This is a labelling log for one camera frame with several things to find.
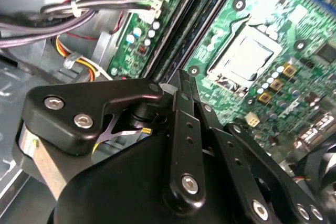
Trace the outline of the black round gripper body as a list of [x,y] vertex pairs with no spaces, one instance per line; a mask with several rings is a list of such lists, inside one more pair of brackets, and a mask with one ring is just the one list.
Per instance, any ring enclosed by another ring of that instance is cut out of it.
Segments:
[[195,110],[176,110],[169,136],[151,136],[76,175],[50,222],[237,223],[228,173]]

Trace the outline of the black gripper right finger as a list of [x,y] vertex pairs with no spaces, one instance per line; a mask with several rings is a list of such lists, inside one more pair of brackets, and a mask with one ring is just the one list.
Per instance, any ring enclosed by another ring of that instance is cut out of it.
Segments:
[[191,95],[215,157],[228,173],[228,193],[237,223],[328,223],[326,213],[235,122],[222,126],[215,111],[200,100],[196,80]]

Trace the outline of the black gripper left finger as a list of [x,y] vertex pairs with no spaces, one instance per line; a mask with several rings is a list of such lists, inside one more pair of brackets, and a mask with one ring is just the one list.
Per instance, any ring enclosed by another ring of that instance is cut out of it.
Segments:
[[188,76],[178,71],[171,92],[146,78],[33,88],[15,159],[29,174],[41,174],[58,201],[84,170],[151,136],[169,136],[176,110],[195,114]]

